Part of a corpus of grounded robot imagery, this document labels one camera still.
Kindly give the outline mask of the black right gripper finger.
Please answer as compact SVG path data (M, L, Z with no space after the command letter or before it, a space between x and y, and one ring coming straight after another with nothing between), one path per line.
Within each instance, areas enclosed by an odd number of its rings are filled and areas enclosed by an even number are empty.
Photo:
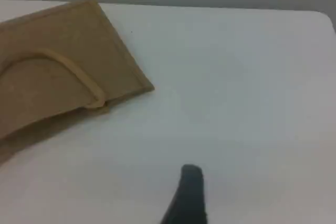
M193 164L183 165L178 187L161 224L207 224L202 169Z

